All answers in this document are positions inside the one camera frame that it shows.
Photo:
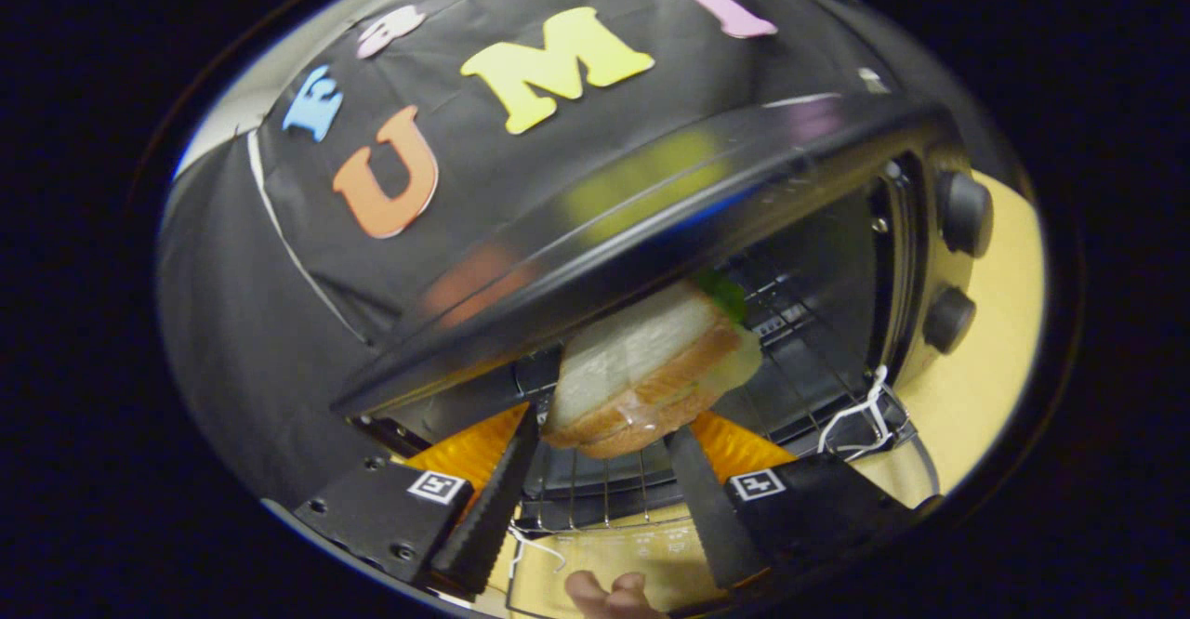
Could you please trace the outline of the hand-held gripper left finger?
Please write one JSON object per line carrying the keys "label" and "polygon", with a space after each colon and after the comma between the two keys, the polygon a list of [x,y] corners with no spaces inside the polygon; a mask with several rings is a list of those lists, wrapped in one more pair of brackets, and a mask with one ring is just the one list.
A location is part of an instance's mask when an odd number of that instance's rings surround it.
{"label": "hand-held gripper left finger", "polygon": [[471,600],[487,588],[538,448],[522,402],[407,461],[364,459],[298,506],[298,521],[400,584]]}

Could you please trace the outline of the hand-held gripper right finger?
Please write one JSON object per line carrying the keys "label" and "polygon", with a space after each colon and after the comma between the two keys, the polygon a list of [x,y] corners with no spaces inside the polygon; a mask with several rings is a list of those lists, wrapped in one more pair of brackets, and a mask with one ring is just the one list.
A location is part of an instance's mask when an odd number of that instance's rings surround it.
{"label": "hand-held gripper right finger", "polygon": [[837,454],[795,457],[713,412],[666,448],[710,576],[729,592],[816,584],[904,538],[941,500],[906,504]]}

